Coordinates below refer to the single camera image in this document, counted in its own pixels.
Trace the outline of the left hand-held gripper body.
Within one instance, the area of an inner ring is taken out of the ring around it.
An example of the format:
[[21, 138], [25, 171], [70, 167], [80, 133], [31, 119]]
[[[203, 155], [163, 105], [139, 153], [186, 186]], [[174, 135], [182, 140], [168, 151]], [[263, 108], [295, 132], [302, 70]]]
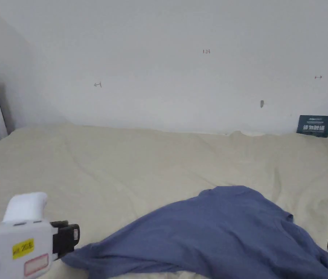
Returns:
[[36, 279], [74, 251], [80, 227], [44, 218], [47, 195], [15, 195], [0, 222], [0, 279]]

